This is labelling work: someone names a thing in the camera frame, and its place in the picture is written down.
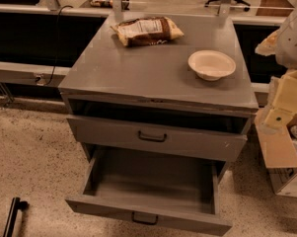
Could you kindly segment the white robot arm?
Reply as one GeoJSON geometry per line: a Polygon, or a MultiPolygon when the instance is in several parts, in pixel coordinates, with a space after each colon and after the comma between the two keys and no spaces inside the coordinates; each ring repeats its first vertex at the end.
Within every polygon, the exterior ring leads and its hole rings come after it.
{"type": "Polygon", "coordinates": [[[276,62],[287,69],[280,78],[271,78],[267,105],[260,118],[266,129],[278,130],[297,114],[297,7],[256,47],[256,53],[274,55],[276,62]]]}

